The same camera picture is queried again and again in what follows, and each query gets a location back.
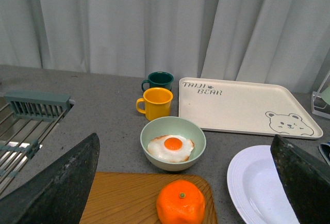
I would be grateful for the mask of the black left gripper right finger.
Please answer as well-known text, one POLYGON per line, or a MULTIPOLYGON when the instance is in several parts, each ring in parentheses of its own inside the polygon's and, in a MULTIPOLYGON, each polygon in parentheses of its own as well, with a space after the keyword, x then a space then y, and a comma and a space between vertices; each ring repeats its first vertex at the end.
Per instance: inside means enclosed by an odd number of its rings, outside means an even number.
POLYGON ((270 151, 299 223, 329 223, 329 165, 280 135, 270 151))

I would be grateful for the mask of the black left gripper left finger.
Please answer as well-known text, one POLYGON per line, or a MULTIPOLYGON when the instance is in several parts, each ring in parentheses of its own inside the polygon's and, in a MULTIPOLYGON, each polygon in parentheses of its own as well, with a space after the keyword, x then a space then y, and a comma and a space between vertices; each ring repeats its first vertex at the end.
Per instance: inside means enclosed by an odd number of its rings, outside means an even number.
POLYGON ((1 223, 79 223, 99 154, 99 137, 92 133, 1 198, 1 223))

